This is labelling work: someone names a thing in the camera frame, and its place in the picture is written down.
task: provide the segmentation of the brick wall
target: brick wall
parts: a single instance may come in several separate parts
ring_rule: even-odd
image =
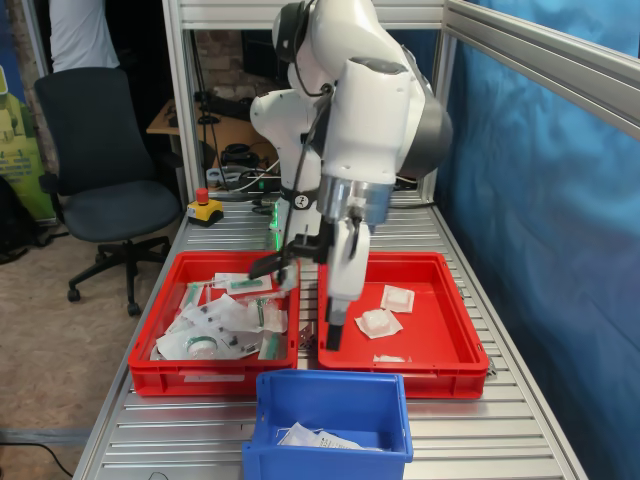
[[[240,100],[278,88],[271,80],[242,70],[240,31],[198,31],[196,42],[205,85],[216,95]]]
[[[6,6],[9,24],[11,25],[14,50],[18,59],[18,68],[20,70],[20,77],[22,78],[22,86],[24,87],[29,111],[34,120],[33,126],[40,147],[42,163],[46,170],[57,172],[58,159],[56,157],[55,147],[53,146],[51,133],[49,132],[47,122],[44,119],[42,109],[40,108],[33,89],[33,84],[39,78],[38,67],[31,46],[27,22],[24,18],[22,2],[20,0],[6,0]]]

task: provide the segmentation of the poster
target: poster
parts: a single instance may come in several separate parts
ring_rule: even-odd
[[[38,183],[38,177],[43,173],[33,119],[25,102],[13,48],[5,0],[0,0],[0,175],[13,187],[36,220],[55,217],[51,199],[42,193]]]

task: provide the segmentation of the blue plastic crate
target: blue plastic crate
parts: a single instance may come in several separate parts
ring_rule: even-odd
[[[413,459],[401,375],[283,370],[257,381],[245,480],[402,480]],[[279,446],[294,423],[384,451]]]

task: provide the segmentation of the white shirt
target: white shirt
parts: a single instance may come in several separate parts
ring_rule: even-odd
[[[50,0],[53,71],[120,65],[111,43],[104,0]]]

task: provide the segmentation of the black office chair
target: black office chair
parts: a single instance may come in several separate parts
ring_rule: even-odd
[[[175,196],[155,181],[154,163],[136,124],[127,76],[110,68],[78,68],[54,73],[35,83],[60,162],[59,176],[46,174],[40,185],[51,194],[56,213],[71,235],[98,245],[95,265],[69,282],[67,298],[80,300],[76,286],[111,267],[126,264],[129,315],[139,315],[134,277],[139,261],[164,263],[168,237],[134,244],[131,238],[153,233],[180,213]],[[167,153],[172,168],[182,160]],[[58,195],[68,197],[62,207]],[[162,253],[150,249],[162,245]]]

